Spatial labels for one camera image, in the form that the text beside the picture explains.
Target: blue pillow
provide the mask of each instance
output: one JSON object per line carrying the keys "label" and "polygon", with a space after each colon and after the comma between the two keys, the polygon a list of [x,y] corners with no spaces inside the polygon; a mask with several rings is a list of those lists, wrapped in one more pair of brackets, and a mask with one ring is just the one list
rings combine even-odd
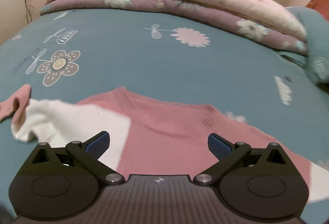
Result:
{"label": "blue pillow", "polygon": [[287,7],[305,26],[308,56],[306,73],[314,83],[329,83],[329,22],[317,11],[306,7]]}

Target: ribbed black surface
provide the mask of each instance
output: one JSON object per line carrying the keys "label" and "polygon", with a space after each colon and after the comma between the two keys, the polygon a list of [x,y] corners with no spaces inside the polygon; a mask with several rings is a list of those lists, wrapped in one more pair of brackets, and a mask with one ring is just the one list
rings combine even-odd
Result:
{"label": "ribbed black surface", "polygon": [[[107,187],[89,209],[67,220],[14,224],[251,224],[226,209],[209,187],[187,176],[133,175],[121,186]],[[285,224],[303,224],[292,219]]]}

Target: triangular cutout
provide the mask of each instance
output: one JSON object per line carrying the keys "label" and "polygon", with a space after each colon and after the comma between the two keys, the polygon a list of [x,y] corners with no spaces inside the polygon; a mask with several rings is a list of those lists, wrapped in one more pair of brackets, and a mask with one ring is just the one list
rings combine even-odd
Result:
{"label": "triangular cutout", "polygon": [[34,158],[33,160],[33,164],[37,164],[37,163],[44,163],[44,162],[48,162],[50,159],[49,159],[49,156],[46,152],[46,150],[44,149],[41,149],[39,150],[39,152],[37,153],[37,156]]}
{"label": "triangular cutout", "polygon": [[267,159],[270,163],[277,163],[277,164],[285,164],[286,162],[283,160],[281,154],[277,149],[273,149],[269,154],[269,158]]}

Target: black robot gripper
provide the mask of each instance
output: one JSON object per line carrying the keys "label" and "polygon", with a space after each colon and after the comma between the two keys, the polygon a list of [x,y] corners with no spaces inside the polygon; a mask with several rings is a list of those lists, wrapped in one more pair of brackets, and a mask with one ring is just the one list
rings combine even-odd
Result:
{"label": "black robot gripper", "polygon": [[98,158],[109,148],[102,131],[65,148],[39,143],[9,188],[15,224],[304,223],[309,191],[277,143],[235,144],[217,134],[218,159],[193,181],[188,175],[122,175]]}

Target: brown flower print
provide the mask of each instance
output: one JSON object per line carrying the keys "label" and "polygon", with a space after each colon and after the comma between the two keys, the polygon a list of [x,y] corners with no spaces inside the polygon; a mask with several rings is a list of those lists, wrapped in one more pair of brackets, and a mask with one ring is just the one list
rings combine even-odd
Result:
{"label": "brown flower print", "polygon": [[78,64],[74,63],[80,57],[80,51],[75,50],[66,54],[65,50],[57,50],[52,56],[51,61],[41,64],[37,73],[46,73],[43,78],[44,86],[52,86],[61,75],[71,76],[79,70]]}

